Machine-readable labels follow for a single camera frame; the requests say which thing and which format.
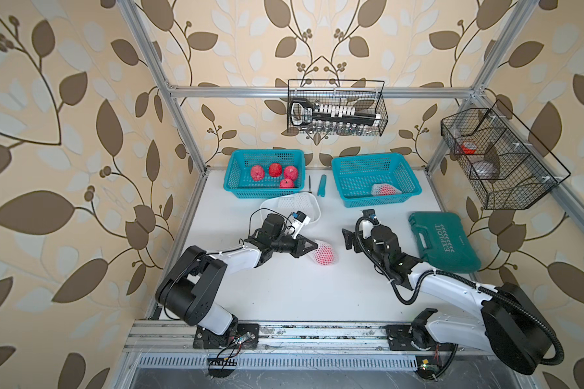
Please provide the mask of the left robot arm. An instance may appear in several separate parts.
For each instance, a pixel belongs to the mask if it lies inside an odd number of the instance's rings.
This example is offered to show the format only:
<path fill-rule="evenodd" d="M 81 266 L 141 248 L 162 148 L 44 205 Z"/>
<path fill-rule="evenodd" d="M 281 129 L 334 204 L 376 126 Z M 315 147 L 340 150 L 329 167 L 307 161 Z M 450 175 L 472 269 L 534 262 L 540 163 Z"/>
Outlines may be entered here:
<path fill-rule="evenodd" d="M 275 253 L 299 259 L 316 251 L 318 243 L 301 235 L 310 222 L 301 211 L 284 216 L 271 210 L 262 226 L 242 239 L 238 248 L 209 252 L 188 247 L 158 286 L 157 303 L 185 324 L 216 336 L 229 335 L 237 319 L 215 303 L 224 278 L 260 267 Z"/>

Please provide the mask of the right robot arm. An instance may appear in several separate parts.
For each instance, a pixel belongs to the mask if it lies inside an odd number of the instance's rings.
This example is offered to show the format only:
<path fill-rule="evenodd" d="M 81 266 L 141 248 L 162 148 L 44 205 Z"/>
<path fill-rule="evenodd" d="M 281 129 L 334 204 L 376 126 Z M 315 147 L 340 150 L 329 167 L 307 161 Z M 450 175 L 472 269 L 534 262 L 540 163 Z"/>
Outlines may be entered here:
<path fill-rule="evenodd" d="M 480 284 L 433 267 L 405 253 L 389 227 L 367 217 L 342 235 L 346 248 L 372 263 L 402 305 L 413 305 L 425 293 L 462 310 L 462 315 L 422 310 L 404 336 L 412 347 L 449 345 L 453 353 L 474 348 L 525 375 L 563 363 L 565 350 L 555 330 L 516 284 Z"/>

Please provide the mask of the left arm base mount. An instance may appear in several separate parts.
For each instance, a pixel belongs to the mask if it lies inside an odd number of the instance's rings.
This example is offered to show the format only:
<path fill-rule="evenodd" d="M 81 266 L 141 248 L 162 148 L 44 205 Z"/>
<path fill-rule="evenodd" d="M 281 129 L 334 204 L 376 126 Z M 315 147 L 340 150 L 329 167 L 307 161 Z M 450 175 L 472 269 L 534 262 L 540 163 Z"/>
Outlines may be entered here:
<path fill-rule="evenodd" d="M 196 327 L 194 349 L 223 350 L 227 346 L 241 346 L 242 350 L 256 349 L 261 327 L 257 323 L 239 323 L 234 320 L 222 335 L 204 327 Z"/>

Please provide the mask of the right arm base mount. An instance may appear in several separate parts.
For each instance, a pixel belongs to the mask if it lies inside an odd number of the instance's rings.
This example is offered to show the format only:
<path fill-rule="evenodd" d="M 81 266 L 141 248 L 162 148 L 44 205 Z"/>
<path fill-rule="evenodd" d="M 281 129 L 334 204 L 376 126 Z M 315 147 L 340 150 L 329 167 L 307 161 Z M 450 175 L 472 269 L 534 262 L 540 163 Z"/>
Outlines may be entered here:
<path fill-rule="evenodd" d="M 390 351 L 407 352 L 448 352 L 455 344 L 439 343 L 426 329 L 429 319 L 438 312 L 427 308 L 418 314 L 410 324 L 389 324 L 384 327 Z"/>

